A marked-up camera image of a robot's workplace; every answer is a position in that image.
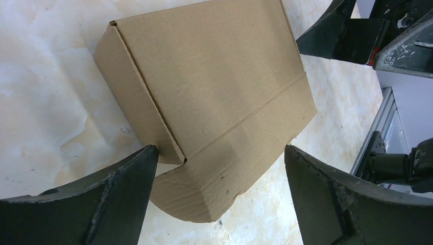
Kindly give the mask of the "brown cardboard box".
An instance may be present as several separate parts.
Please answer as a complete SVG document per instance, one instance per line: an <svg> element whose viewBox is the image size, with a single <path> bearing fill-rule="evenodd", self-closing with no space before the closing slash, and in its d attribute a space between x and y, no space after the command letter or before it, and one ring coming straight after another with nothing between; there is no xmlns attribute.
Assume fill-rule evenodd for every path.
<svg viewBox="0 0 433 245"><path fill-rule="evenodd" d="M206 1L109 23L94 60L139 140L175 168L151 202L219 219L316 115L282 1Z"/></svg>

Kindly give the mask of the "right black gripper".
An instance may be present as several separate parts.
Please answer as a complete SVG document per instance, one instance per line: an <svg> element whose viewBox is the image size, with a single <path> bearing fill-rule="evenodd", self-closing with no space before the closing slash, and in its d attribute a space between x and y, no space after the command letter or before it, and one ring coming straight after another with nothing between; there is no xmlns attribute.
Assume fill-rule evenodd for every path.
<svg viewBox="0 0 433 245"><path fill-rule="evenodd" d="M332 1L296 40L299 52L432 78L432 0L377 0L370 18L352 18L355 5L356 0ZM380 51L385 34L397 38Z"/></svg>

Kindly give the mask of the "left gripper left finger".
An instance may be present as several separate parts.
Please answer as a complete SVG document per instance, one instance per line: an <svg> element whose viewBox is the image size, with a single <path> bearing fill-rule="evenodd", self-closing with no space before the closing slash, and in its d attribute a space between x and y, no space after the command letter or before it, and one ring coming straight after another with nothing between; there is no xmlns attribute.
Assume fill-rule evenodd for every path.
<svg viewBox="0 0 433 245"><path fill-rule="evenodd" d="M1 244L137 244L158 150L125 159L35 196L1 200Z"/></svg>

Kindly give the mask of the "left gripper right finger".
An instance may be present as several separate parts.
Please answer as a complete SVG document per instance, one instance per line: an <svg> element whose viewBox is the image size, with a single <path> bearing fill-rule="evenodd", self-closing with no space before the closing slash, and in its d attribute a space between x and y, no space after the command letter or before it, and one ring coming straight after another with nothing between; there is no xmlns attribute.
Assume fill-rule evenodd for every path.
<svg viewBox="0 0 433 245"><path fill-rule="evenodd" d="M294 145L284 162L304 244L432 244L432 199L367 182Z"/></svg>

